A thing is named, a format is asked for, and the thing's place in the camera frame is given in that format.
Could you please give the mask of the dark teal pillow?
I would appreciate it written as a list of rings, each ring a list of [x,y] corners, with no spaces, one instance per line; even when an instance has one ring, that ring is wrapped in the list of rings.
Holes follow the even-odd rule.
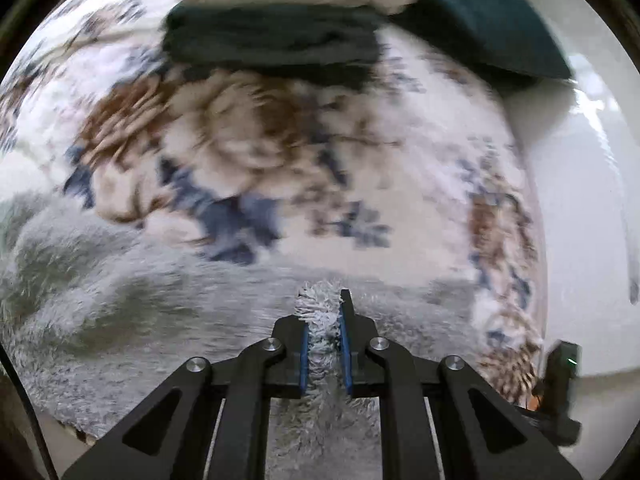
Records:
[[[572,70],[526,0],[416,0],[393,22],[494,84],[570,80]]]

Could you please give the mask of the grey fluffy pants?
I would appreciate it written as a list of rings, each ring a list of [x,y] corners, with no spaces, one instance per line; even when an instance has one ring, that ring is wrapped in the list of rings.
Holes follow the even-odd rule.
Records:
[[[211,262],[69,200],[1,205],[1,340],[40,410],[102,437],[191,356],[217,362],[295,315],[310,378],[271,405],[270,479],[377,479],[378,404],[346,394],[338,309],[348,289],[380,333],[421,358],[480,357],[467,281],[399,287],[300,266]]]

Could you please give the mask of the floral bed quilt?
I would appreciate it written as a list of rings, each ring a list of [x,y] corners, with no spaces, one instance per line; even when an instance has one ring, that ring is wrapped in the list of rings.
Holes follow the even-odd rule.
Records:
[[[1,193],[34,188],[210,260],[472,289],[478,367],[538,378],[539,258],[498,94],[394,25],[360,89],[175,64],[179,0],[62,0],[1,81]]]

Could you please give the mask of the white bed headboard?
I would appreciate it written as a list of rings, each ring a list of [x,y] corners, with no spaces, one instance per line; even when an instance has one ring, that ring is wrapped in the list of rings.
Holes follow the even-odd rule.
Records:
[[[639,74],[586,0],[528,0],[574,77],[506,100],[544,229],[544,339],[579,344],[567,458],[587,479],[639,420]]]

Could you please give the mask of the folded dark grey garment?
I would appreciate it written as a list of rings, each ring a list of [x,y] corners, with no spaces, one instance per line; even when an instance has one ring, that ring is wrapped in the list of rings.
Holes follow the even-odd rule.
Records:
[[[381,57],[380,21],[367,6],[179,3],[165,18],[163,51],[197,70],[252,70],[359,90]]]

